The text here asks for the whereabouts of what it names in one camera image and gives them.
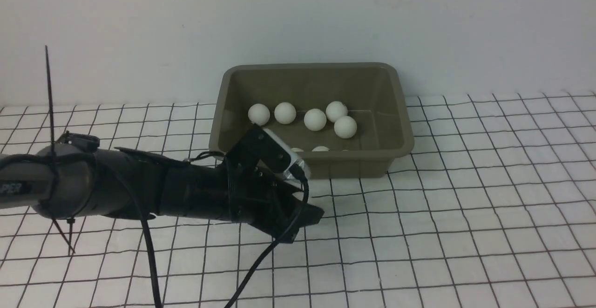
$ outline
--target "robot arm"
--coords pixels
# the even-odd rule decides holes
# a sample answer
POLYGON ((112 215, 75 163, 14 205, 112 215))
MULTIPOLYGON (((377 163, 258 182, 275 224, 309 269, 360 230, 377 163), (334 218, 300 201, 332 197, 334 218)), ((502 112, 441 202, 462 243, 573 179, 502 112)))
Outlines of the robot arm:
MULTIPOLYGON (((53 219, 104 215, 140 219, 128 191, 114 172, 142 200, 146 217, 185 216, 242 222, 278 238, 296 214, 300 188, 274 173, 306 166, 266 130, 253 127, 215 168, 192 165, 162 155, 119 148, 98 149, 99 139, 64 134, 55 144, 58 182, 52 192, 51 166, 22 161, 20 155, 0 155, 0 208, 32 206, 53 219), (79 153, 94 160, 61 162, 79 153), (270 169, 259 167, 259 161, 270 169)), ((38 153, 47 157, 49 148, 38 153)), ((305 205, 296 224, 281 239, 293 242, 300 227, 319 222, 323 211, 305 205)))

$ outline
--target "white wall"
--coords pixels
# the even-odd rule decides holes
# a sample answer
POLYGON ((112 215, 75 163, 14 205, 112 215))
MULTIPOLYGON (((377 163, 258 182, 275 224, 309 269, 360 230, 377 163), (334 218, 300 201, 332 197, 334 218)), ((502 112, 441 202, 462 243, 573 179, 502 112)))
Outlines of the white wall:
POLYGON ((237 64, 387 62, 407 94, 594 89, 596 0, 0 0, 0 105, 213 101, 237 64))

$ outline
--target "ping pong ball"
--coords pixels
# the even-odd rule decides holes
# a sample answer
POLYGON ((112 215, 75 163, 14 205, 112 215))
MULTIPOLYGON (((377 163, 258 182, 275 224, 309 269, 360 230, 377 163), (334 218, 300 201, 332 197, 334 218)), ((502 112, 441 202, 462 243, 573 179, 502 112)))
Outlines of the ping pong ball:
POLYGON ((358 126, 356 125, 356 121, 349 116, 344 116, 340 119, 337 119, 335 125, 333 126, 337 136, 343 139, 352 138, 356 134, 357 128, 358 126))
POLYGON ((260 127, 267 124, 270 116, 271 113, 269 112, 269 109, 260 103, 251 106, 249 109, 249 119, 252 123, 259 125, 260 127))
POLYGON ((311 131, 319 131, 325 127, 327 117, 324 112, 319 109, 308 110, 304 115, 304 125, 311 131))
POLYGON ((273 115, 275 116, 275 120, 277 120, 280 124, 286 125, 292 123, 294 118, 296 118, 296 108, 294 108, 294 106, 288 102, 283 102, 277 104, 273 115))
POLYGON ((331 123, 335 123, 337 119, 347 116, 347 108, 342 102, 331 102, 325 109, 325 114, 331 123))

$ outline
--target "olive plastic bin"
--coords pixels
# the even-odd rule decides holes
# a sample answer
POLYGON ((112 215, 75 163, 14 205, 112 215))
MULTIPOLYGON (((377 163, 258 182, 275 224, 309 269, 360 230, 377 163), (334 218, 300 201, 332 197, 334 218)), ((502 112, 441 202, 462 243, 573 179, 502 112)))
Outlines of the olive plastic bin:
POLYGON ((237 66, 223 76, 209 148, 229 151, 251 127, 247 112, 256 103, 271 111, 264 126, 290 147, 311 168, 311 178, 381 177, 397 157, 413 148, 412 128, 394 68, 383 63, 262 64, 237 66), (304 114, 325 111, 339 100, 358 123, 351 139, 341 139, 327 121, 319 132, 308 130, 304 114), (294 104, 298 115, 290 125, 275 121, 281 102, 294 104), (311 151, 316 146, 330 151, 311 151))

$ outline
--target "black cable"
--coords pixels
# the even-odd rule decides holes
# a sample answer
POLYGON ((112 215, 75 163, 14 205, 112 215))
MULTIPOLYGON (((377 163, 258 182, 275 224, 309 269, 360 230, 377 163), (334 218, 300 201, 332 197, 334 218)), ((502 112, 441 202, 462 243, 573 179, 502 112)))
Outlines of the black cable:
POLYGON ((130 185, 125 181, 125 179, 116 171, 113 170, 110 166, 103 164, 107 170, 118 180, 119 183, 126 189, 126 192, 132 199, 132 202, 135 204, 135 209, 138 212, 143 237, 145 238, 145 246, 147 247, 147 259, 149 259, 149 275, 151 277, 151 289, 153 290, 153 302, 156 308, 163 308, 161 293, 159 289, 159 281, 157 278, 157 263, 155 260, 155 249, 153 248, 153 240, 151 239, 151 230, 149 229, 149 223, 147 222, 147 214, 149 214, 143 203, 137 197, 136 193, 132 190, 130 185))
POLYGON ((294 228, 294 225, 296 224, 296 222, 298 222, 300 214, 302 214, 302 210, 304 209, 304 207, 306 206, 306 204, 308 202, 308 196, 309 196, 308 180, 306 179, 304 171, 302 170, 302 168, 298 167, 297 165, 293 165, 292 167, 290 167, 290 172, 303 185, 304 195, 302 197, 302 202, 300 203, 300 207, 298 207, 298 211, 296 212, 296 215, 294 215, 294 218, 292 219, 292 221, 290 221, 289 225, 285 228, 285 230, 281 233, 281 235, 279 235, 279 237, 277 237, 269 246, 267 246, 267 248, 264 249, 264 251, 257 258, 255 263, 253 263, 253 265, 247 272, 246 276, 244 276, 244 280, 242 280, 242 282, 240 283, 240 286, 238 286, 238 288, 236 289, 236 292, 234 293, 234 295, 232 295, 232 297, 230 298, 230 301, 228 301, 228 303, 225 305, 224 308, 231 308, 234 305, 234 303, 238 300, 238 297, 240 297, 240 294, 244 290, 244 287, 246 287, 247 283, 249 283, 249 280, 251 280, 251 277, 257 270, 257 267, 259 267, 260 263, 267 257, 267 255, 269 255, 269 253, 271 253, 271 251, 273 251, 273 249, 277 245, 279 245, 279 242, 281 242, 281 240, 283 240, 283 238, 285 238, 290 233, 290 231, 294 228))
POLYGON ((208 157, 225 157, 225 154, 221 151, 204 151, 197 155, 195 158, 188 158, 185 161, 194 162, 207 159, 208 157))

